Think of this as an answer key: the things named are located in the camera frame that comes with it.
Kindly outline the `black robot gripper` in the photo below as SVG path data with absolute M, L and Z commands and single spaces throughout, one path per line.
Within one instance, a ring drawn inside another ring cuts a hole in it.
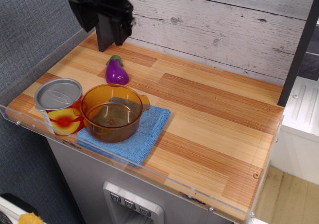
M 128 0 L 68 0 L 81 27 L 91 31 L 98 23 L 98 14 L 110 17 L 111 40 L 121 46 L 132 35 L 135 24 L 133 6 Z

